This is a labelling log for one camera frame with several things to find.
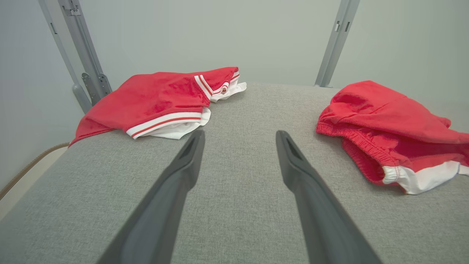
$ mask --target gray fabric surface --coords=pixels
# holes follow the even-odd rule
[[[469,178],[404,195],[369,183],[314,133],[331,88],[248,84],[212,103],[199,179],[186,199],[172,263],[307,263],[275,132],[290,133],[386,264],[467,263]],[[460,107],[426,105],[469,130]],[[187,140],[108,132],[73,145],[0,222],[0,263],[94,263]]]

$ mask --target white wall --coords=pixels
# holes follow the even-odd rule
[[[361,0],[331,85],[373,80],[468,110],[468,12],[468,0]]]
[[[83,116],[37,0],[0,1],[0,188]]]
[[[113,89],[135,74],[238,66],[314,85],[340,0],[80,0]]]

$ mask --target white lining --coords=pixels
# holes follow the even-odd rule
[[[399,183],[407,194],[420,194],[452,179],[456,174],[469,176],[469,167],[456,161],[447,161],[440,165],[414,172],[403,166],[383,166],[384,184]]]
[[[239,72],[235,72],[233,76],[236,76],[236,75],[239,75]],[[233,95],[235,93],[240,93],[240,92],[246,90],[247,84],[246,83],[238,84],[238,79],[239,79],[239,76],[234,78],[233,80],[231,80],[230,83],[228,83],[228,82],[223,83],[223,85],[219,89],[216,90],[217,93],[213,94],[210,101],[217,102],[218,100],[226,100],[226,99],[230,98],[231,95]],[[226,87],[226,91],[225,92],[221,91],[219,93],[218,91],[220,89],[222,89],[223,86]]]
[[[223,86],[226,86],[226,88],[228,88],[229,85],[230,85],[230,83],[224,82],[224,83],[220,86],[220,88],[218,88],[217,90],[213,91],[213,93],[214,93],[214,94],[215,94],[215,93],[218,93],[218,92],[220,91],[220,89],[221,89]]]
[[[207,107],[204,107],[202,111],[202,117],[199,122],[170,124],[165,127],[154,130],[152,132],[149,132],[145,134],[145,136],[153,136],[153,137],[167,138],[167,139],[172,139],[172,140],[179,140],[185,134],[194,131],[199,126],[206,125],[210,119],[210,115],[211,115],[210,109],[208,109]]]
[[[200,77],[198,75],[195,75],[194,78],[196,79],[197,84],[199,85],[200,89],[205,93],[207,98],[210,100],[212,96],[210,95],[210,92],[205,88],[205,86],[202,84],[202,81],[200,80]]]
[[[141,124],[138,124],[134,127],[131,127],[129,129],[127,129],[127,131],[125,133],[127,133],[127,135],[131,136],[141,130],[144,130],[146,128],[149,128],[153,125],[156,125],[158,123],[161,123],[161,122],[164,122],[164,121],[167,121],[167,120],[171,120],[171,119],[175,119],[175,118],[183,118],[183,117],[197,117],[197,118],[201,118],[202,114],[199,113],[199,112],[177,112],[177,113],[171,113],[171,114],[167,114],[167,115],[164,115],[164,116],[160,116],[160,117],[157,117],[155,119],[152,119],[150,121],[147,121],[145,123],[141,123]],[[151,131],[154,131],[158,128],[161,128],[161,127],[164,127],[164,126],[167,126],[167,125],[170,125],[170,124],[177,124],[177,123],[187,123],[187,122],[200,122],[199,119],[181,119],[181,120],[174,120],[174,121],[170,121],[170,122],[166,122],[166,123],[163,123],[161,125],[157,125],[155,127],[152,127],[148,130],[145,130],[143,132],[140,132],[139,134],[135,135],[134,137],[132,137],[133,139],[137,139],[138,137],[144,135],[144,134],[147,134]]]

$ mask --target red clothing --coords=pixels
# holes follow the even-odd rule
[[[418,194],[469,175],[469,134],[451,121],[372,81],[340,90],[319,117],[317,133],[343,137],[342,147],[371,182]]]
[[[86,113],[70,145],[114,129],[136,139],[170,125],[201,122],[203,109],[236,86],[238,78],[237,67],[132,76]]]

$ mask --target metal frame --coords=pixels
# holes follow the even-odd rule
[[[59,4],[85,69],[81,78],[90,95],[91,104],[95,105],[101,98],[111,93],[111,87],[99,64],[80,2],[78,0],[59,0]]]
[[[352,27],[359,3],[360,0],[341,0],[315,86],[332,87],[329,83]]]
[[[70,34],[80,61],[77,62],[78,64],[74,64],[77,66],[76,70],[78,70],[78,72],[75,72],[74,67],[72,67],[72,63],[67,56],[66,49],[60,39],[58,31],[56,30],[56,27],[54,27],[50,13],[51,11],[45,3],[46,0],[38,1],[57,47],[59,48],[65,65],[67,66],[74,82],[72,87],[73,93],[75,94],[83,112],[86,113],[99,100],[110,94],[112,90],[107,77],[103,73],[101,65],[99,64],[96,50],[94,49],[88,27],[86,26],[83,13],[81,11],[80,2],[78,0],[57,0],[57,4],[60,6],[60,10],[67,25],[68,33]],[[86,91],[88,92],[89,99],[83,87],[80,85],[78,78],[82,79],[83,84],[86,87]]]
[[[52,36],[54,37],[55,43],[57,44],[60,54],[62,55],[63,61],[65,62],[65,66],[67,67],[70,73],[70,76],[72,77],[72,80],[73,80],[72,91],[75,94],[75,97],[78,103],[80,104],[80,107],[82,108],[83,112],[86,113],[91,109],[91,102],[86,96],[86,93],[83,90],[82,86],[78,82],[78,78],[76,77],[75,72],[72,67],[72,63],[70,63],[67,53],[65,52],[65,48],[63,47],[62,41],[59,38],[57,31],[55,30],[52,17],[51,17],[51,14],[49,13],[49,10],[47,9],[45,0],[38,0],[38,1],[39,1],[39,5],[41,6],[42,12],[44,13],[45,20],[47,21],[47,24],[49,25],[49,29],[51,30]]]

